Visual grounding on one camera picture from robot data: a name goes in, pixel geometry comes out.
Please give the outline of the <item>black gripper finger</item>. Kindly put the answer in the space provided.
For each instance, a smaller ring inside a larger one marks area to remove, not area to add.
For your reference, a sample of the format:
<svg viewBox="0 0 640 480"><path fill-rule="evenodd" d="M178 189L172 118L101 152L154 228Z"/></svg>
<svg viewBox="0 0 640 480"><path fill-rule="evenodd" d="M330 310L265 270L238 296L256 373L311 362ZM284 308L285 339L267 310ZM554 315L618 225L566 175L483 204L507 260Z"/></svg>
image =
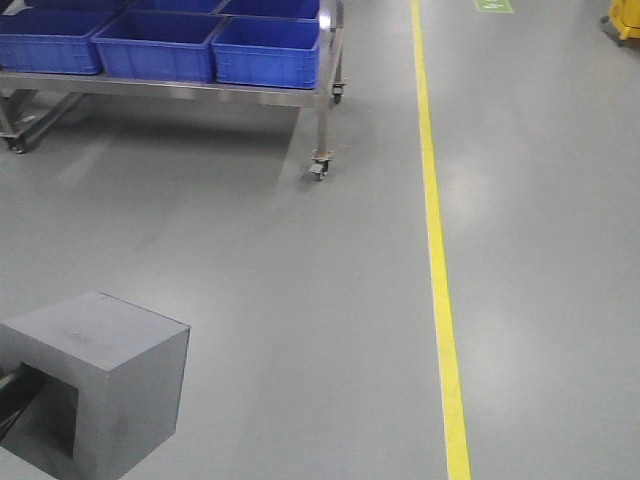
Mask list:
<svg viewBox="0 0 640 480"><path fill-rule="evenodd" d="M1 440L43 389L46 375L21 365L1 378Z"/></svg>

